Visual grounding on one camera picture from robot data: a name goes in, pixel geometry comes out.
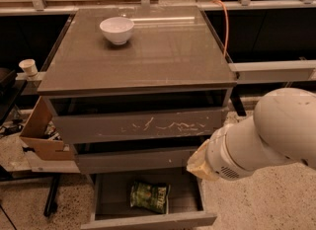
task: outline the orange cord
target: orange cord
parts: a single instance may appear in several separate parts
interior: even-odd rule
[[[229,38],[229,21],[228,21],[227,8],[226,8],[225,4],[222,1],[220,1],[220,0],[212,0],[212,2],[215,3],[215,4],[219,4],[224,10],[225,22],[226,22],[226,33],[225,33],[225,42],[224,42],[223,54],[224,54],[224,57],[226,57],[228,38]]]

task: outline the cabinet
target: cabinet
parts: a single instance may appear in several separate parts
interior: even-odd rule
[[[39,86],[80,172],[96,180],[96,211],[82,227],[209,225],[215,215],[184,167],[222,126],[235,75],[197,7],[135,7],[131,39],[115,46],[98,27],[118,13],[79,10]],[[135,178],[171,183],[171,213],[131,210]]]

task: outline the black cable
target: black cable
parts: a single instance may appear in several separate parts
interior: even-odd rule
[[[2,207],[2,205],[0,204],[0,208],[3,211],[4,215],[6,215],[7,219],[10,221],[11,225],[13,226],[13,228],[15,230],[17,230],[16,226],[13,224],[12,220],[10,219],[9,215],[6,213],[6,211],[4,210],[4,208]]]

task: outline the green snack bag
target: green snack bag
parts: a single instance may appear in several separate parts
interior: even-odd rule
[[[130,193],[130,206],[143,207],[148,210],[167,214],[170,186],[166,184],[150,185],[134,181]]]

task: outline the drawer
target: drawer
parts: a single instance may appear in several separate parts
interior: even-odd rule
[[[145,139],[76,145],[82,174],[163,169],[187,166],[208,136]]]
[[[220,128],[226,108],[56,116],[62,140],[68,144],[147,138],[211,135]]]
[[[169,213],[130,207],[135,180],[169,184]],[[216,215],[206,212],[202,195],[200,180],[183,168],[99,174],[91,221],[81,229],[174,230],[209,226]]]

